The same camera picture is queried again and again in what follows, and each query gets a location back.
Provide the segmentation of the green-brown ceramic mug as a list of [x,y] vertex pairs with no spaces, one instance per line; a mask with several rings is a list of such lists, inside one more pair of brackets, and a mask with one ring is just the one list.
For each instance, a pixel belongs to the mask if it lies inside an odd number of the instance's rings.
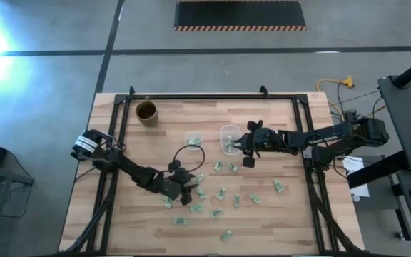
[[144,126],[157,126],[158,107],[148,96],[146,96],[145,99],[137,105],[136,116]]

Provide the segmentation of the black aluminium table frame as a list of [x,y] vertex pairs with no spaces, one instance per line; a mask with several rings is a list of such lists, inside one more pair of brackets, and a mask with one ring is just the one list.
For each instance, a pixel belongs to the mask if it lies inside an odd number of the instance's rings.
[[[158,107],[157,126],[144,126],[137,105],[148,96]],[[236,125],[249,133],[249,121],[263,121],[274,131],[309,132],[332,125],[325,94],[98,94],[87,130],[113,136],[123,154],[140,166],[168,169],[176,157],[192,174],[205,179],[192,189],[192,201],[180,199],[167,209],[159,193],[140,188],[113,168],[100,171],[80,161],[61,237],[61,257],[118,256],[342,256],[365,257],[350,189],[345,177],[311,166],[306,149],[297,155],[262,152],[254,168],[243,166],[245,155],[225,155],[220,130]],[[189,131],[203,134],[202,149],[189,151]],[[222,161],[221,172],[214,166]],[[236,172],[228,163],[238,167]],[[274,180],[284,190],[277,193]],[[208,197],[200,200],[196,188]],[[222,201],[216,198],[226,189]],[[239,208],[234,195],[240,194]],[[249,194],[262,203],[254,204]],[[202,213],[189,207],[203,204]],[[222,208],[219,217],[210,213]],[[176,217],[187,226],[173,225]],[[222,242],[220,235],[233,236]]]

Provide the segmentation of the black support beam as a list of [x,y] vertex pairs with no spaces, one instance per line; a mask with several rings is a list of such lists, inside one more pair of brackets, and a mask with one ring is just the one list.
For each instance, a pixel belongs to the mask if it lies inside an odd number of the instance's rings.
[[351,173],[347,177],[348,186],[350,189],[356,188],[398,171],[408,170],[409,168],[406,155],[403,151],[399,151],[378,162],[370,162],[369,166]]

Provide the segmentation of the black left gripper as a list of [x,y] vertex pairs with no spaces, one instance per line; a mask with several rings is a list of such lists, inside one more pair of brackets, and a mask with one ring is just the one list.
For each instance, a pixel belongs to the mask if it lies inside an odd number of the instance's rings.
[[191,190],[197,187],[197,184],[189,183],[196,175],[182,168],[179,160],[172,161],[168,165],[168,171],[173,172],[173,175],[162,180],[161,193],[173,201],[180,196],[181,204],[188,205],[192,201]]

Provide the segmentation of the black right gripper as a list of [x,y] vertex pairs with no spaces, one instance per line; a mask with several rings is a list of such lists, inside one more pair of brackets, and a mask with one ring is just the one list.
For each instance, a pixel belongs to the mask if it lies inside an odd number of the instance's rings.
[[263,121],[249,121],[247,124],[249,133],[245,133],[240,138],[233,140],[234,148],[242,151],[245,155],[243,166],[246,168],[255,167],[255,153],[260,158],[260,152],[280,152],[280,137],[269,128],[263,128]]

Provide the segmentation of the white paper sheet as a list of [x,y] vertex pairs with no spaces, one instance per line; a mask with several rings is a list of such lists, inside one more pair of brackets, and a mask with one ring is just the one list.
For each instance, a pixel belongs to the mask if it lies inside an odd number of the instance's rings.
[[[356,171],[364,168],[363,159],[360,157],[345,157],[342,161],[343,167],[346,169],[346,176],[349,177]],[[351,188],[350,192],[352,194],[353,201],[358,201],[359,198],[365,197],[368,198],[370,196],[369,189],[367,184],[358,186],[355,188]]]

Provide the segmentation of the small clear plastic container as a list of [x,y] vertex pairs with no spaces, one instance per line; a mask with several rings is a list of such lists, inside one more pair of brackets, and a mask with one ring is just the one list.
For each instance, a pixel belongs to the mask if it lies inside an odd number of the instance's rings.
[[184,143],[187,146],[186,149],[189,151],[200,151],[202,149],[202,144],[201,146],[188,145],[188,140],[190,138],[201,138],[202,143],[203,143],[203,134],[201,132],[195,132],[195,131],[189,131],[185,134]]

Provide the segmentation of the large clear plastic container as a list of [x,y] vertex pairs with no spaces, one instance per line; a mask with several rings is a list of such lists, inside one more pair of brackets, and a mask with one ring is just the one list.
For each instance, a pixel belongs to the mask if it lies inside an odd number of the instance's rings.
[[223,153],[229,156],[240,154],[240,151],[236,148],[233,149],[232,154],[225,152],[224,145],[225,145],[225,140],[228,135],[231,135],[233,137],[233,140],[240,138],[242,136],[242,132],[240,128],[236,125],[225,125],[225,126],[222,126],[220,130],[220,146],[221,146]]

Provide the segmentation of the black hazard-striped floor mat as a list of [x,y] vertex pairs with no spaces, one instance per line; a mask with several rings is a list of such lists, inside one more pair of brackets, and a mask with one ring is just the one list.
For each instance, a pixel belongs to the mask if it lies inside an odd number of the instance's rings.
[[173,30],[306,31],[298,0],[180,0],[176,2]]

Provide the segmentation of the grey side stand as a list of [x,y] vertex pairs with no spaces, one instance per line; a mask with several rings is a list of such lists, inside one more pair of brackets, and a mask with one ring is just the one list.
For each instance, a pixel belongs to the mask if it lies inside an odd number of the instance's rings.
[[1,191],[1,198],[0,198],[0,218],[21,218],[24,217],[27,211],[27,207],[28,207],[28,202],[31,196],[31,192],[32,189],[30,189],[28,196],[26,198],[25,201],[25,205],[24,205],[24,211],[23,213],[19,214],[19,215],[3,215],[1,214],[2,208],[4,206],[4,204],[2,203],[2,201],[4,200],[4,197],[9,193],[10,187],[12,185],[13,182],[16,183],[21,183],[24,186],[28,186],[30,188],[32,188],[33,183],[34,183],[34,178],[32,176],[28,175],[18,175],[14,172],[10,172],[7,169],[4,168],[0,168],[0,179],[2,179],[2,181],[4,182],[4,187],[2,188]]

